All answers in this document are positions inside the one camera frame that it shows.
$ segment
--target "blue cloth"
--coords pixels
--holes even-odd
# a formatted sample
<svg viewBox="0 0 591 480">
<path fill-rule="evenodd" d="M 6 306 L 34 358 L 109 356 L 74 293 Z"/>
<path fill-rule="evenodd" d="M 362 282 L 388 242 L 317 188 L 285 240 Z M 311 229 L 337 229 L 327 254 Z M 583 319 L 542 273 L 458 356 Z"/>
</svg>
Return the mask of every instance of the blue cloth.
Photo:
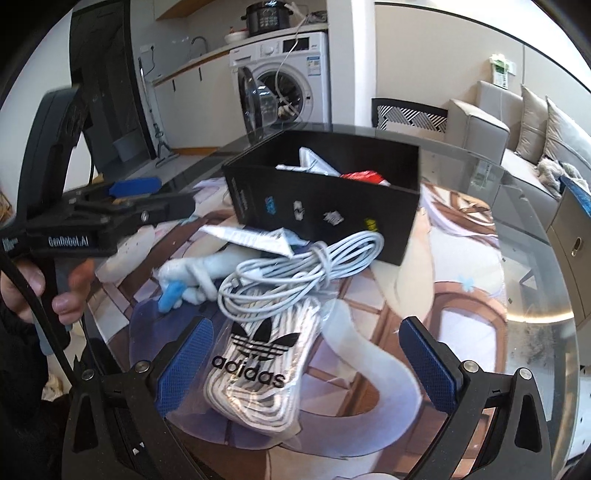
<svg viewBox="0 0 591 480">
<path fill-rule="evenodd" d="M 587 216 L 591 218 L 591 196 L 568 177 L 560 177 L 560 183 L 564 185 L 564 188 L 571 191 L 579 205 L 587 213 Z"/>
</svg>

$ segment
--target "faucet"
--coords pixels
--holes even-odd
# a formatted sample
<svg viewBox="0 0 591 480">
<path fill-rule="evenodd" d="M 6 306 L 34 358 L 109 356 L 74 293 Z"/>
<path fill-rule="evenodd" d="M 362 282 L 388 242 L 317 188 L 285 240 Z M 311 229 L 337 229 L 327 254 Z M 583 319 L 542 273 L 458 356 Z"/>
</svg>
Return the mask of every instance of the faucet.
<svg viewBox="0 0 591 480">
<path fill-rule="evenodd" d="M 193 45 L 195 43 L 195 40 L 203 40 L 203 44 L 205 45 L 205 53 L 209 52 L 209 44 L 207 43 L 207 40 L 205 37 L 203 37 L 202 35 L 197 35 L 197 37 L 193 37 L 193 39 L 191 40 L 191 45 Z"/>
</svg>

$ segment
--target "adidas logo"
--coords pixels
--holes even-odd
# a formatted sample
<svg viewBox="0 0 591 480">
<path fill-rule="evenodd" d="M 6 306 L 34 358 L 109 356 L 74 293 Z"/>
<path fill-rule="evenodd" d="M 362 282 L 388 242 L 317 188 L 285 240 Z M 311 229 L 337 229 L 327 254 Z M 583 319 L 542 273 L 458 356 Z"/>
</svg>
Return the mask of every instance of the adidas logo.
<svg viewBox="0 0 591 480">
<path fill-rule="evenodd" d="M 300 334 L 288 333 L 287 335 L 279 337 L 271 342 L 272 327 L 273 324 L 271 319 L 265 319 L 259 325 L 259 328 L 256 329 L 252 338 L 249 338 L 244 328 L 242 328 L 242 325 L 234 322 L 232 324 L 230 338 L 236 349 L 245 357 L 258 357 L 261 362 L 274 360 L 293 347 L 296 344 L 297 339 L 300 337 Z"/>
<path fill-rule="evenodd" d="M 234 322 L 230 332 L 230 341 L 236 346 L 236 349 L 246 357 L 240 362 L 216 355 L 212 359 L 212 366 L 219 369 L 224 369 L 227 373 L 244 377 L 251 382 L 258 381 L 263 385 L 273 384 L 276 388 L 285 387 L 285 376 L 269 372 L 267 370 L 260 371 L 261 364 L 258 363 L 255 367 L 246 368 L 246 362 L 249 358 L 256 358 L 259 362 L 267 362 L 274 360 L 278 356 L 286 353 L 293 347 L 297 339 L 300 337 L 299 333 L 288 333 L 275 340 L 271 340 L 272 321 L 265 319 L 256 329 L 252 338 L 248 336 L 242 325 Z"/>
</svg>

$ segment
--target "paper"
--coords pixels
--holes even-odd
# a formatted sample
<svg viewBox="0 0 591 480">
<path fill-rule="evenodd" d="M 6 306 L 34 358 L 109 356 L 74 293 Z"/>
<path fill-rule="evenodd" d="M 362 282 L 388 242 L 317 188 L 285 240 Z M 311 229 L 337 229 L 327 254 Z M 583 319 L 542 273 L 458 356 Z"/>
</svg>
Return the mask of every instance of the paper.
<svg viewBox="0 0 591 480">
<path fill-rule="evenodd" d="M 228 226 L 204 225 L 199 231 L 243 247 L 254 248 L 288 258 L 294 256 L 283 228 L 272 232 L 253 232 Z"/>
</svg>

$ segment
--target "coiled cable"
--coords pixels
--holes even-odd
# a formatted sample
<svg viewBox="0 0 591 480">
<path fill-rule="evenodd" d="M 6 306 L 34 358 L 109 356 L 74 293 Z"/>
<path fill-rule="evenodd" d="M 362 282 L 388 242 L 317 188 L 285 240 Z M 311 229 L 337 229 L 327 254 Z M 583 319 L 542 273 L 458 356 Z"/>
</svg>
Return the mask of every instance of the coiled cable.
<svg viewBox="0 0 591 480">
<path fill-rule="evenodd" d="M 384 247 L 377 232 L 354 233 L 331 246 L 316 242 L 292 258 L 246 260 L 219 288 L 222 313 L 236 322 L 258 322 L 275 316 L 332 280 L 351 277 L 374 261 Z"/>
</svg>

